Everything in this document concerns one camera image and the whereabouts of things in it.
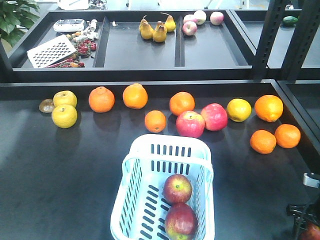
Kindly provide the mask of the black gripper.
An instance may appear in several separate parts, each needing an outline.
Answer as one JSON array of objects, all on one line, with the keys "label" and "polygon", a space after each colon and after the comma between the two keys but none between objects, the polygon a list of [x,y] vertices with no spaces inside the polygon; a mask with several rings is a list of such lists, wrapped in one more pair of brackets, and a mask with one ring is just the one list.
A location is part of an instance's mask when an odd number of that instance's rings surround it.
[{"label": "black gripper", "polygon": [[292,239],[299,239],[300,234],[307,229],[307,223],[320,227],[320,195],[306,204],[288,204],[286,213],[293,216]]}]

